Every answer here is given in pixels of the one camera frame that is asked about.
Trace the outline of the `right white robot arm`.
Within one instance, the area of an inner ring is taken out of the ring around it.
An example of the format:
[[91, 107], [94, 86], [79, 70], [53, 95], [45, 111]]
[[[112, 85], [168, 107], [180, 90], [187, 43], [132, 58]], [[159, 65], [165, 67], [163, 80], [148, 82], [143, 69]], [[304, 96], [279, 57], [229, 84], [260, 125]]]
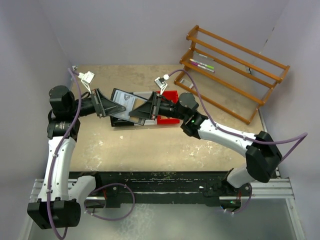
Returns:
[[245, 164], [231, 169], [222, 183], [222, 190], [228, 196], [235, 195], [245, 184], [253, 181], [267, 183], [283, 159], [280, 150], [269, 133], [242, 132], [214, 123], [208, 115], [198, 112], [199, 104], [191, 93], [182, 93], [177, 102], [172, 102], [157, 92], [129, 116], [150, 120], [164, 116], [182, 121], [180, 126], [189, 137], [211, 141], [229, 148], [245, 157]]

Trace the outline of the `black card holder wallet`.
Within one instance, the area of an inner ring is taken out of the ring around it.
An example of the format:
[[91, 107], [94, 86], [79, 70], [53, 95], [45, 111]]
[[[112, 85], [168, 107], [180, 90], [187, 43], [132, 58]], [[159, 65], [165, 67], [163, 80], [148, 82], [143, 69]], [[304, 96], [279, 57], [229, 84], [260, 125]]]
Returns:
[[114, 88], [111, 94], [111, 100], [125, 107], [125, 111], [115, 113], [112, 117], [131, 122], [136, 125], [143, 126], [145, 124], [146, 120], [144, 118], [130, 116], [129, 113], [144, 104], [147, 101], [146, 98]]

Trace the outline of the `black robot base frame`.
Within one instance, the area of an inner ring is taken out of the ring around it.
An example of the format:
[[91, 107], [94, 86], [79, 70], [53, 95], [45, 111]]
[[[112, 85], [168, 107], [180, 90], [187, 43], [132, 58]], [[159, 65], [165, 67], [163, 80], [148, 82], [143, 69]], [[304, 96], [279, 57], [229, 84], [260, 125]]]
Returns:
[[179, 172], [71, 172], [74, 189], [81, 177], [94, 177], [94, 206], [119, 208], [121, 204], [201, 204], [238, 210], [241, 199], [252, 196], [252, 185], [227, 183], [225, 171]]

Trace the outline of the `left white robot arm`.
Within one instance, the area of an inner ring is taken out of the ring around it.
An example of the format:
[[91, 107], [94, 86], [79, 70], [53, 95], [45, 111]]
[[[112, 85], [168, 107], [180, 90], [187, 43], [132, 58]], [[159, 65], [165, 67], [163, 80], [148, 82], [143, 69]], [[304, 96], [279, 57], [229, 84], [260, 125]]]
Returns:
[[44, 181], [27, 214], [41, 229], [76, 227], [86, 197], [98, 196], [103, 184], [94, 176], [81, 176], [74, 185], [69, 181], [70, 165], [80, 130], [80, 117], [97, 114], [104, 118], [126, 108], [93, 89], [87, 98], [76, 99], [64, 85], [49, 91], [51, 111], [48, 115], [48, 159]]

